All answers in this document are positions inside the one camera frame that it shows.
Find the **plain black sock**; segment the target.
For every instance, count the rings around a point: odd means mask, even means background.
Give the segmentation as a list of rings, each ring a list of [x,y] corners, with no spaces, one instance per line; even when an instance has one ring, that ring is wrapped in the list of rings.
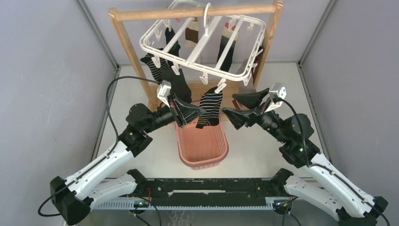
[[[176,75],[172,68],[161,68],[160,71],[162,79],[171,83],[170,94],[176,94],[184,102],[191,103],[192,91],[186,82],[183,70],[179,69],[179,75]]]

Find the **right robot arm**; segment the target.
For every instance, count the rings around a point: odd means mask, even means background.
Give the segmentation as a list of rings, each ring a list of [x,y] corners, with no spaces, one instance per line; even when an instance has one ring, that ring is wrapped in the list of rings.
[[[243,110],[223,108],[223,113],[236,129],[260,126],[278,142],[283,158],[298,170],[307,172],[319,183],[311,185],[287,169],[273,177],[272,191],[286,193],[318,207],[341,226],[375,226],[388,206],[380,196],[372,196],[344,176],[310,141],[314,133],[307,115],[294,113],[282,119],[275,110],[286,104],[286,89],[274,87],[256,93],[234,94]]]

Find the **white plastic clip hanger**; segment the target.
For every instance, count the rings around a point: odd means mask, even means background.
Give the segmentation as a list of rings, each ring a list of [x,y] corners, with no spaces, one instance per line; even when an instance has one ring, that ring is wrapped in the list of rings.
[[[159,50],[153,46],[153,44],[149,41],[150,37],[155,36],[157,40],[160,40],[159,27],[163,24],[165,28],[170,31],[172,29],[171,23],[169,19],[163,18],[158,19],[151,28],[141,37],[139,43],[142,50],[147,53],[151,53],[154,55],[152,58],[153,62],[157,67],[160,67],[160,58],[168,60],[172,62],[172,69],[176,75],[179,75],[179,69],[181,66],[185,66],[187,68],[202,72],[202,76],[200,76],[200,80],[203,84],[208,84],[208,75],[214,75],[220,77],[221,80],[218,83],[218,88],[216,92],[220,92],[226,87],[226,81],[242,81],[243,77],[236,75],[236,73],[230,73],[227,69],[223,69],[222,66],[227,63],[230,59],[231,50],[233,49],[233,44],[236,43],[239,31],[243,24],[247,23],[248,27],[246,28],[249,34],[252,33],[254,25],[258,25],[260,27],[259,34],[257,35],[256,41],[254,42],[254,46],[250,53],[250,56],[246,60],[249,64],[255,63],[255,58],[262,53],[259,49],[261,46],[261,42],[264,40],[265,32],[266,32],[266,24],[264,21],[249,17],[248,14],[245,15],[227,15],[224,14],[222,16],[210,16],[209,8],[211,6],[210,3],[203,4],[194,0],[175,0],[169,6],[169,9],[175,9],[177,6],[181,4],[189,4],[193,6],[195,9],[204,10],[203,17],[205,19],[204,26],[204,34],[199,37],[199,42],[195,48],[192,49],[190,55],[186,58],[181,58],[172,53],[172,47],[177,43],[178,39],[181,37],[183,32],[185,32],[188,23],[194,18],[193,16],[188,16],[186,21],[183,23],[181,28],[174,32],[173,37],[167,42],[166,46]],[[206,66],[200,63],[199,57],[203,52],[206,44],[211,39],[214,34],[218,24],[224,18],[229,18],[229,22],[224,28],[224,34],[222,35],[222,50],[220,56],[218,57],[217,63],[214,67]]]

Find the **black white striped sock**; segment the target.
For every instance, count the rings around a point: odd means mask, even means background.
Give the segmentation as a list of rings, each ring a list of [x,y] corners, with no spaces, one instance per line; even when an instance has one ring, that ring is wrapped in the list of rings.
[[[196,128],[203,129],[205,126],[219,125],[219,112],[223,100],[223,92],[216,93],[215,86],[204,93],[200,99],[200,108],[205,109],[206,112],[202,114],[197,121]]]

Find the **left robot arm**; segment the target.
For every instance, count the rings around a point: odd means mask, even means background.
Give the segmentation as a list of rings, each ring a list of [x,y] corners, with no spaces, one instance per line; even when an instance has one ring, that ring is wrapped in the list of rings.
[[[137,157],[152,142],[148,135],[161,127],[176,122],[182,127],[206,112],[205,109],[184,102],[173,95],[166,106],[152,112],[144,104],[135,104],[126,117],[127,127],[107,151],[87,166],[67,178],[55,177],[50,182],[51,202],[65,220],[73,226],[81,222],[91,210],[113,198],[133,193],[142,196],[147,183],[134,170],[123,176],[103,180],[129,160]]]

